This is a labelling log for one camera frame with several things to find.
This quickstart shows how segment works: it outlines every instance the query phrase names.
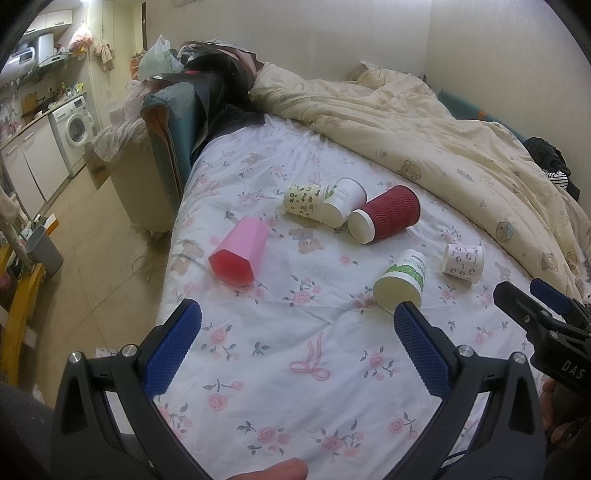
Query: cream comforter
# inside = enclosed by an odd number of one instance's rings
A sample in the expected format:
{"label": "cream comforter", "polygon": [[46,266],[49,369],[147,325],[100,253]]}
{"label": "cream comforter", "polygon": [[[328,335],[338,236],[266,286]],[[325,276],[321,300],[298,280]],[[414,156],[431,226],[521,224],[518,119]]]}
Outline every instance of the cream comforter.
{"label": "cream comforter", "polygon": [[266,64],[251,98],[429,190],[534,278],[578,300],[590,293],[589,218],[502,125],[456,120],[418,78],[376,67],[327,82]]}

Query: plastic bag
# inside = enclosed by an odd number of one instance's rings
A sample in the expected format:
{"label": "plastic bag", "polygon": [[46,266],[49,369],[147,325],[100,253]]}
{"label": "plastic bag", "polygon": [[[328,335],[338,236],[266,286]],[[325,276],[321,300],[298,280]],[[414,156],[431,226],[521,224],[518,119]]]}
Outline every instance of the plastic bag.
{"label": "plastic bag", "polygon": [[138,80],[143,82],[160,73],[181,73],[184,69],[170,51],[170,42],[162,35],[139,63]]}
{"label": "plastic bag", "polygon": [[82,22],[82,25],[79,26],[78,30],[72,35],[72,39],[70,40],[70,43],[68,43],[68,48],[73,55],[79,55],[84,53],[94,42],[95,39],[92,36],[92,32],[86,24]]}
{"label": "plastic bag", "polygon": [[125,114],[125,119],[130,120],[139,117],[142,111],[144,98],[151,92],[151,89],[148,85],[145,85],[142,82],[130,80],[127,82],[127,91],[129,92],[129,95],[125,99],[123,112]]}

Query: floor tile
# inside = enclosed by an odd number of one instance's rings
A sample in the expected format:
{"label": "floor tile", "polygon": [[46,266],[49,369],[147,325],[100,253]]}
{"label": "floor tile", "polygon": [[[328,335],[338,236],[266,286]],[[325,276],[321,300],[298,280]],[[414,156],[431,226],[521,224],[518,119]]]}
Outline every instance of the floor tile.
{"label": "floor tile", "polygon": [[107,180],[100,190],[95,190],[85,200],[74,202],[70,197],[69,202],[72,238],[75,245],[108,223],[114,214],[123,209],[111,180]]}
{"label": "floor tile", "polygon": [[62,343],[90,312],[76,255],[71,249],[58,273],[42,283],[30,325],[39,341],[51,349]]}
{"label": "floor tile", "polygon": [[94,310],[107,346],[121,349],[138,345],[156,325],[163,275],[153,272],[150,282],[132,275]]}
{"label": "floor tile", "polygon": [[105,348],[106,343],[96,325],[94,315],[90,314],[60,345],[50,351],[39,351],[36,382],[49,406],[55,406],[68,356],[72,352],[80,351],[88,358],[94,358],[97,347]]}
{"label": "floor tile", "polygon": [[135,260],[150,251],[130,228],[124,210],[84,237],[74,250],[92,310],[132,275]]}
{"label": "floor tile", "polygon": [[72,222],[70,221],[70,213],[56,213],[59,221],[58,227],[51,233],[50,238],[53,244],[57,247],[62,256],[67,255],[72,248],[74,248],[74,239],[72,237]]}

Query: hand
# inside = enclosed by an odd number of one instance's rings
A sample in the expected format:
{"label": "hand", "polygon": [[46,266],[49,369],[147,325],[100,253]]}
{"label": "hand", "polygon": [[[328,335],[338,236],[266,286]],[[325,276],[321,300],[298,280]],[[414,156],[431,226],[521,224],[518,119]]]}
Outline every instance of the hand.
{"label": "hand", "polygon": [[308,466],[299,458],[278,463],[261,472],[245,473],[228,480],[306,480]]}

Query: pink plastic cup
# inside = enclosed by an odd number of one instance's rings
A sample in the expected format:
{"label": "pink plastic cup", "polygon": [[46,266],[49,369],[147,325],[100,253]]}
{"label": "pink plastic cup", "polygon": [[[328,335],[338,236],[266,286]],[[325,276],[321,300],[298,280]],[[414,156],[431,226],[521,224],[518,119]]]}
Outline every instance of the pink plastic cup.
{"label": "pink plastic cup", "polygon": [[209,257],[220,280],[235,287],[255,281],[269,230],[258,218],[244,217]]}

